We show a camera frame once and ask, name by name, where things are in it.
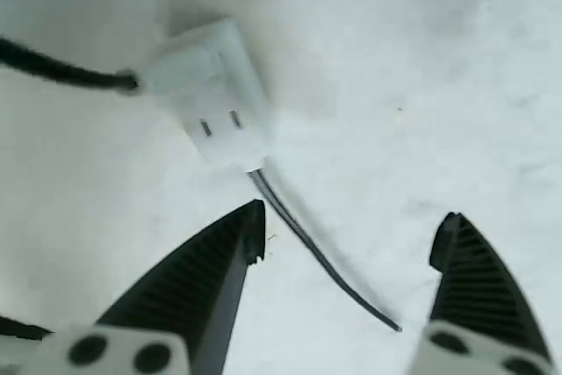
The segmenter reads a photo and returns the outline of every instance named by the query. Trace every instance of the white surface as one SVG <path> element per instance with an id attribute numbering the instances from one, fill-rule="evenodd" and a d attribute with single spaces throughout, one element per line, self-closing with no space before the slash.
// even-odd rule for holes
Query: white surface
<path id="1" fill-rule="evenodd" d="M 272 179 L 397 335 L 270 214 L 227 374 L 404 373 L 429 312 L 436 225 L 464 212 L 562 359 L 562 0 L 2 0 L 0 32 L 97 69 L 234 15 L 277 112 Z M 256 195 L 209 174 L 146 99 L 0 71 L 0 309 L 94 320 L 144 270 Z"/>

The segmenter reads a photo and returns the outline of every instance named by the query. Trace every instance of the black cable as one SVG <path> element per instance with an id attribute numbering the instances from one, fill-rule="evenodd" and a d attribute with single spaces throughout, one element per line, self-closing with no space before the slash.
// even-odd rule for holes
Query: black cable
<path id="1" fill-rule="evenodd" d="M 394 322 L 392 319 L 380 312 L 376 307 L 371 305 L 365 299 L 363 299 L 359 293 L 357 293 L 353 288 L 348 285 L 348 283 L 340 276 L 340 274 L 335 270 L 334 266 L 329 262 L 329 260 L 324 256 L 322 251 L 316 246 L 313 239 L 306 233 L 305 229 L 291 216 L 289 211 L 287 211 L 285 205 L 277 197 L 276 193 L 271 189 L 270 184 L 263 175 L 263 172 L 258 169 L 249 173 L 250 178 L 256 185 L 256 188 L 262 193 L 263 197 L 270 203 L 276 213 L 281 217 L 281 219 L 291 228 L 294 234 L 304 243 L 306 248 L 316 258 L 316 261 L 322 266 L 328 275 L 335 281 L 335 283 L 340 286 L 340 288 L 346 292 L 358 305 L 360 305 L 369 314 L 383 322 L 386 326 L 392 328 L 394 331 L 402 331 L 402 327 Z"/>
<path id="2" fill-rule="evenodd" d="M 83 88 L 124 91 L 134 91 L 139 88 L 137 78 L 132 73 L 102 74 L 78 68 L 34 52 L 4 37 L 0 37 L 0 63 L 32 76 Z"/>

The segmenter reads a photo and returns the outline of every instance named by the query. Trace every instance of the white electrical plug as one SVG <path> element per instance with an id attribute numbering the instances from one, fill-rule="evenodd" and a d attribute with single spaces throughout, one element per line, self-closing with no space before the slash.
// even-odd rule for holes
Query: white electrical plug
<path id="1" fill-rule="evenodd" d="M 232 19 L 173 39 L 139 75 L 141 89 L 170 106 L 211 165 L 262 167 L 270 109 Z"/>

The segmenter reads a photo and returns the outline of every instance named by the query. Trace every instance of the black wire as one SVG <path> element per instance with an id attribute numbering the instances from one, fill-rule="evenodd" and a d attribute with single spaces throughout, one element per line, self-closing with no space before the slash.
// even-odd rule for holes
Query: black wire
<path id="1" fill-rule="evenodd" d="M 132 73 L 102 74 L 78 68 L 4 37 L 0 37 L 0 63 L 32 76 L 83 88 L 133 91 L 139 87 Z"/>
<path id="2" fill-rule="evenodd" d="M 313 239 L 306 233 L 305 229 L 291 216 L 289 211 L 287 211 L 285 205 L 277 197 L 276 193 L 271 189 L 270 184 L 263 175 L 263 172 L 258 169 L 249 173 L 250 178 L 254 181 L 256 188 L 262 193 L 263 197 L 270 203 L 276 213 L 281 217 L 281 219 L 291 228 L 294 234 L 304 243 L 306 248 L 316 258 L 316 261 L 322 266 L 328 275 L 335 281 L 340 288 L 346 292 L 357 304 L 359 304 L 365 311 L 369 314 L 383 322 L 386 326 L 392 328 L 394 331 L 402 331 L 402 327 L 394 322 L 392 319 L 380 312 L 376 307 L 371 305 L 365 299 L 363 299 L 359 293 L 357 293 L 353 288 L 348 285 L 348 283 L 340 276 L 340 274 L 335 270 L 334 266 L 329 262 L 329 260 L 324 256 L 318 246 L 314 243 Z"/>

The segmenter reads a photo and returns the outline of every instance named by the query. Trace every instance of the ridged rubber pad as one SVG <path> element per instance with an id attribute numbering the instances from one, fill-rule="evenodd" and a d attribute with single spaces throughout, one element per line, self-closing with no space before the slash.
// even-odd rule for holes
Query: ridged rubber pad
<path id="1" fill-rule="evenodd" d="M 252 201 L 169 254 L 98 323 L 169 331 L 187 343 L 191 373 L 222 371 L 248 265 L 265 249 L 265 210 Z"/>
<path id="2" fill-rule="evenodd" d="M 519 287 L 464 215 L 447 215 L 437 229 L 429 264 L 443 273 L 431 320 L 457 324 L 550 360 Z"/>

